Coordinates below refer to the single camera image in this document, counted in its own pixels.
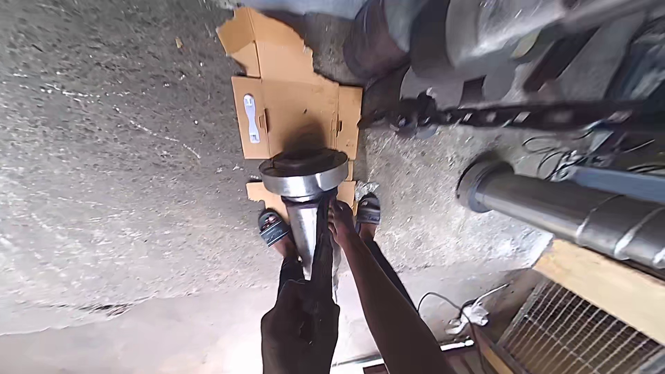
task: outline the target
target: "steel cylinder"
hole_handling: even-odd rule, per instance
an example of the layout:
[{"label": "steel cylinder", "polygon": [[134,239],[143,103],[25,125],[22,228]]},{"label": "steel cylinder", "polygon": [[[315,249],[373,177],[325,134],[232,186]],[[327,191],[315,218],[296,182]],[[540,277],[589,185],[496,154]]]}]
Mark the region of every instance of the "steel cylinder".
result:
[{"label": "steel cylinder", "polygon": [[479,162],[460,180],[458,200],[496,210],[618,260],[665,268],[665,206],[627,196],[517,175],[506,162]]},{"label": "steel cylinder", "polygon": [[266,189],[282,196],[309,279],[317,246],[319,202],[348,176],[348,157],[327,148],[283,152],[262,162],[259,171]]}]

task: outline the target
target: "cardboard sheet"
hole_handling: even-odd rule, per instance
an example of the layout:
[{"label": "cardboard sheet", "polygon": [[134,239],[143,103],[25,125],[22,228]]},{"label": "cardboard sheet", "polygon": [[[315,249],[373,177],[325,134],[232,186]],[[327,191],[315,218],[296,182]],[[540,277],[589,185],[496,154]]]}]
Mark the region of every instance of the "cardboard sheet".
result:
[{"label": "cardboard sheet", "polygon": [[[284,150],[327,148],[355,160],[362,89],[344,87],[314,72],[312,50],[286,24],[251,8],[217,29],[226,53],[244,69],[233,95],[245,158],[267,159]],[[243,97],[256,104],[258,143],[249,141]]]}]

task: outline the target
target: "wooden board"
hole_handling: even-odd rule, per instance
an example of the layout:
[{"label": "wooden board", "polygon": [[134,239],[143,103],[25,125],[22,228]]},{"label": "wooden board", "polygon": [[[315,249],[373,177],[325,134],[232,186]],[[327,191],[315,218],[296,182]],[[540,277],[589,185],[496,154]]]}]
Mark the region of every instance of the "wooden board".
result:
[{"label": "wooden board", "polygon": [[533,267],[665,345],[665,282],[564,240]]}]

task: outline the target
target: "hand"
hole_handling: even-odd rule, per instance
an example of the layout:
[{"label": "hand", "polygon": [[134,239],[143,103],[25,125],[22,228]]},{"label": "hand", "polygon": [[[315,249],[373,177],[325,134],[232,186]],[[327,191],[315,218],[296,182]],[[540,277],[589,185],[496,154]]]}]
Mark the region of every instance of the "hand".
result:
[{"label": "hand", "polygon": [[353,211],[347,203],[331,200],[328,208],[328,229],[337,244],[342,245],[349,234],[354,234],[356,228],[353,224]]},{"label": "hand", "polygon": [[328,373],[337,345],[339,306],[318,301],[304,310],[307,283],[288,281],[275,307],[261,319],[261,356],[266,374]]}]

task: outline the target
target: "metal grate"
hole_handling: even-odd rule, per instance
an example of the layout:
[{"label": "metal grate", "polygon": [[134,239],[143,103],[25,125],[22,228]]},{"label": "metal grate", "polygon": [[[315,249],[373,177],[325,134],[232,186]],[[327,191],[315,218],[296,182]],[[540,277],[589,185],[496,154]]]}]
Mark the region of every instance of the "metal grate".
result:
[{"label": "metal grate", "polygon": [[534,289],[499,344],[531,374],[631,373],[663,349],[550,280]]}]

